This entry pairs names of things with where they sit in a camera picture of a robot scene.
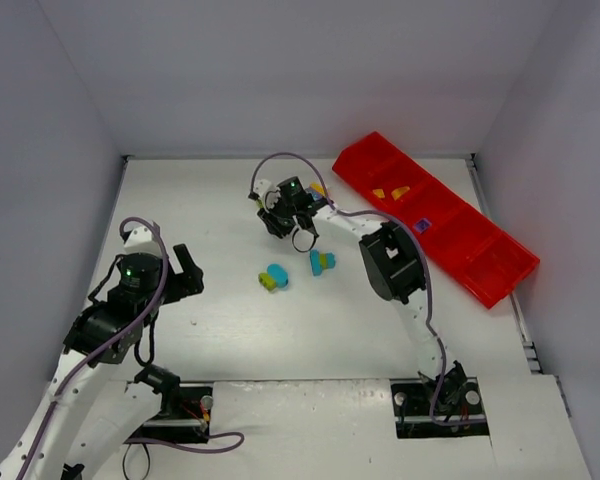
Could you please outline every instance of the gray wall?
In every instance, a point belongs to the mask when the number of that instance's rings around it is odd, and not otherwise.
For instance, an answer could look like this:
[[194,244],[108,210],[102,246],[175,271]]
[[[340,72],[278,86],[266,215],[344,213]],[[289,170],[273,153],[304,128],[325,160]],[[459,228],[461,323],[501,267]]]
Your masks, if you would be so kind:
[[40,0],[123,153],[475,152],[557,0]]
[[82,306],[120,172],[37,3],[0,0],[0,461]]
[[520,300],[600,479],[600,1],[562,2],[478,165],[497,219],[541,257]]

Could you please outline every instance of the red compartment tray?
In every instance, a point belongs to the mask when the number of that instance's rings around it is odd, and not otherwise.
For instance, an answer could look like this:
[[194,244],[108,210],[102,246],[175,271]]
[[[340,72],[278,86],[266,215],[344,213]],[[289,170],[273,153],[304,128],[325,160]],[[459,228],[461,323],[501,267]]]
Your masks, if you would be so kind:
[[378,132],[344,149],[333,171],[402,220],[426,254],[487,308],[540,262]]

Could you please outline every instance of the red wire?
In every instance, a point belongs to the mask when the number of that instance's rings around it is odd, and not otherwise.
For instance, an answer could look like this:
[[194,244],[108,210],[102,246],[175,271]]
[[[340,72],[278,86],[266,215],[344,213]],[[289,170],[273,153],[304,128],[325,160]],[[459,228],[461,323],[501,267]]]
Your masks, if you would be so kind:
[[200,420],[200,417],[197,416],[195,413],[193,413],[191,410],[189,410],[187,407],[185,407],[184,405],[180,405],[182,407],[182,409],[187,412],[189,415],[191,415],[193,418],[195,418],[196,420]]

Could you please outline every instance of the blue toy piece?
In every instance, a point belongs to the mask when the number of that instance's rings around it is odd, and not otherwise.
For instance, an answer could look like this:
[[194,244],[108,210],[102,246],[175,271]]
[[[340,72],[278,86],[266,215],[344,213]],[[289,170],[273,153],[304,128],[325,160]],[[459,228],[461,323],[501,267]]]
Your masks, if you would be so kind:
[[289,284],[289,274],[277,263],[272,263],[267,267],[267,273],[275,280],[276,287],[283,288]]
[[309,262],[311,263],[311,273],[314,277],[322,275],[324,268],[320,263],[320,252],[317,250],[311,250],[309,252]]
[[324,256],[327,259],[327,269],[336,266],[336,256],[333,253],[325,253]]

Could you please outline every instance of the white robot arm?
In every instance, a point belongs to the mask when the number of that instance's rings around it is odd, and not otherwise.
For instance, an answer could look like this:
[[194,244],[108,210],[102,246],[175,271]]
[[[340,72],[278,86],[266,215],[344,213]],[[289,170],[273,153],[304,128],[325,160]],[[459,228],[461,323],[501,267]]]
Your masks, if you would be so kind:
[[106,301],[95,300],[104,281],[90,295],[93,304],[78,316],[65,338],[64,351],[40,406],[0,463],[0,480],[91,479],[138,427],[177,395],[177,376],[145,364],[124,396],[94,425],[82,428],[129,349],[138,344],[144,328],[157,320],[160,306],[204,288],[202,270],[186,246],[174,247],[183,270],[176,274],[163,255],[164,244],[157,240],[158,227],[141,219],[133,221],[143,226],[121,232],[125,255],[116,257],[105,279],[117,266],[119,284],[108,292]]
[[[354,248],[358,247],[365,235],[373,235],[382,228],[382,223],[378,220],[343,217],[329,206],[316,212],[313,223],[321,236],[333,238]],[[424,290],[413,291],[408,303],[395,299],[390,302],[398,312],[415,348],[420,373],[431,380],[435,379],[442,370],[442,357],[436,338],[425,324],[427,312]],[[447,344],[444,345],[447,356],[446,374],[453,368],[456,359]]]
[[430,286],[407,232],[392,221],[342,215],[333,202],[329,205],[324,197],[306,191],[297,177],[277,185],[254,181],[249,198],[258,204],[258,217],[272,235],[293,239],[302,229],[315,238],[329,236],[360,248],[371,287],[395,307],[416,350],[420,378],[435,405],[432,418],[436,407],[444,410],[454,405],[467,378],[447,344],[427,324],[426,289]]

